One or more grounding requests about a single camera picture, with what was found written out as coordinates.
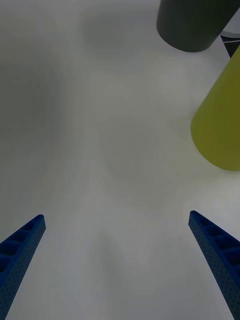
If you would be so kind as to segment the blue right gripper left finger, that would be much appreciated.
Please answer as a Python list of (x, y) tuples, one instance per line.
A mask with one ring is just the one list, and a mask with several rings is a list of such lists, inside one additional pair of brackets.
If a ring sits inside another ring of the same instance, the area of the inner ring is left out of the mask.
[(39, 214), (0, 243), (1, 320), (7, 317), (45, 230), (45, 218)]

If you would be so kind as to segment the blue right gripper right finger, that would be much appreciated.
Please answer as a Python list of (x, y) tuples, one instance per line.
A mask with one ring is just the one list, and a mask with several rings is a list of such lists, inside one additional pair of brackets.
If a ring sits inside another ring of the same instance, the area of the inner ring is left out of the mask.
[(240, 319), (240, 242), (195, 210), (191, 229), (235, 320)]

